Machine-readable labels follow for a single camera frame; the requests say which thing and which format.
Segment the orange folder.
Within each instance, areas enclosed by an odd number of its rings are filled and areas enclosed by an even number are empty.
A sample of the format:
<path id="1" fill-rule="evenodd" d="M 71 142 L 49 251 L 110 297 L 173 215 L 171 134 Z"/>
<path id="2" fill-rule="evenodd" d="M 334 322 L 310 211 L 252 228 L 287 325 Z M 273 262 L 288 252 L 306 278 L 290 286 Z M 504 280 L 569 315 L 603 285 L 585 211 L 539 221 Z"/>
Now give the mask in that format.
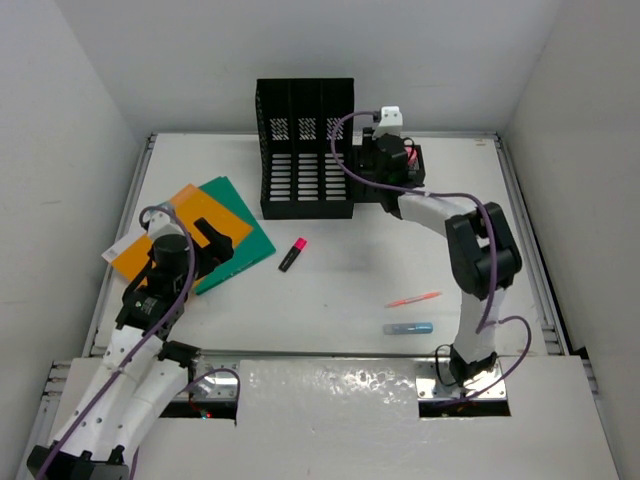
<path id="1" fill-rule="evenodd" d="M 219 177 L 205 186 L 185 186 L 161 207 L 174 212 L 196 247 L 205 248 L 211 244 L 202 230 L 196 227 L 196 222 L 203 219 L 216 232 L 230 239 L 234 256 L 238 257 L 239 247 L 246 243 L 254 227 L 222 199 L 224 193 L 234 191 L 227 178 Z M 142 227 L 132 228 L 102 254 L 102 258 L 129 282 L 145 266 L 156 264 L 156 256 L 152 254 L 155 240 L 176 239 L 180 246 L 186 244 L 182 229 L 163 211 L 146 213 L 143 223 Z"/>

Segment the black pink highlighter marker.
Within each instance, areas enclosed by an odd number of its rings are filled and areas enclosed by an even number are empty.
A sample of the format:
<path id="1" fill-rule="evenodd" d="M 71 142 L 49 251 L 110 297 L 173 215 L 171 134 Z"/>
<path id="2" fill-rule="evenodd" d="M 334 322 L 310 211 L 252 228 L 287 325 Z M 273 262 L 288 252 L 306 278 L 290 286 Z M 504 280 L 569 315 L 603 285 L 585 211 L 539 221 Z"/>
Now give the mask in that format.
<path id="1" fill-rule="evenodd" d="M 278 270 L 281 272 L 287 272 L 295 260 L 299 257 L 301 252 L 307 245 L 307 240 L 299 237 L 296 242 L 291 246 L 285 257 L 282 259 L 278 266 Z"/>

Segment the orange clear pen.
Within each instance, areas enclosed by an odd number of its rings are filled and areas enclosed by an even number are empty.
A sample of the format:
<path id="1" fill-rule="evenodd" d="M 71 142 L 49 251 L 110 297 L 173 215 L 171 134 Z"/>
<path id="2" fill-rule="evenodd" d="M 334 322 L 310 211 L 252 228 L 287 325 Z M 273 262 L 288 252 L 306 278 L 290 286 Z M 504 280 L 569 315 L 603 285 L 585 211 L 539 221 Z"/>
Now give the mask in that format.
<path id="1" fill-rule="evenodd" d="M 411 298 L 406 298 L 406 299 L 401 299 L 401 300 L 396 300 L 396 301 L 390 302 L 390 303 L 386 304 L 384 306 L 384 308 L 396 308 L 396 307 L 400 307 L 400 306 L 404 306 L 404 305 L 418 303 L 418 302 L 422 302 L 422 301 L 438 298 L 441 295 L 442 295 L 442 292 L 440 292 L 440 291 L 429 292 L 429 293 L 418 295 L 418 296 L 415 296 L 415 297 L 411 297 Z"/>

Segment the blue clear glue stick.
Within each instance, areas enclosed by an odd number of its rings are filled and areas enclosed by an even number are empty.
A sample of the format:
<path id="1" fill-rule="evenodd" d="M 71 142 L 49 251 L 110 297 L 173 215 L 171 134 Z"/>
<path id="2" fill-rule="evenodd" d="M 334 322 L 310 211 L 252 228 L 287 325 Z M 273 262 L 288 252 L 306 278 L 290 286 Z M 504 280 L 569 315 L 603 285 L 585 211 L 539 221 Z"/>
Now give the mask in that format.
<path id="1" fill-rule="evenodd" d="M 385 324 L 383 326 L 383 332 L 385 335 L 431 334 L 433 329 L 433 324 L 430 322 L 393 323 Z"/>

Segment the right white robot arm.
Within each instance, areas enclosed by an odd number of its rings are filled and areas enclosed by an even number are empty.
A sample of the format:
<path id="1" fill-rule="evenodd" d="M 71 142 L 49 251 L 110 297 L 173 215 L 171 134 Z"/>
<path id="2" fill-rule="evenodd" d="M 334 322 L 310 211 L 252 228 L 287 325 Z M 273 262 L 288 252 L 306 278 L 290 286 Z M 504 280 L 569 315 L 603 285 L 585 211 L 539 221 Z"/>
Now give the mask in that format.
<path id="1" fill-rule="evenodd" d="M 499 303 L 522 268 L 505 214 L 499 204 L 484 203 L 470 193 L 424 190 L 413 172 L 419 165 L 417 155 L 397 135 L 376 137 L 373 128 L 364 129 L 358 162 L 385 212 L 446 240 L 462 300 L 448 368 L 452 383 L 461 387 L 493 367 Z"/>

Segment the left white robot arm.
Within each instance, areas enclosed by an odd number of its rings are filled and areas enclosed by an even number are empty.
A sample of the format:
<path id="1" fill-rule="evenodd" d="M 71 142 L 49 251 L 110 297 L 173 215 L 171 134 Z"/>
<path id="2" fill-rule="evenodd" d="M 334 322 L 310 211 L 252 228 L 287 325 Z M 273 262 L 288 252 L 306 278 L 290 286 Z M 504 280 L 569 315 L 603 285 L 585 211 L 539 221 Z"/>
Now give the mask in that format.
<path id="1" fill-rule="evenodd" d="M 86 390 L 48 446 L 27 459 L 37 479 L 130 479 L 155 420 L 187 388 L 198 349 L 172 341 L 195 281 L 234 255 L 232 241 L 204 218 L 199 246 L 177 216 L 147 208 L 140 222 L 148 260 L 122 295 L 108 347 Z"/>

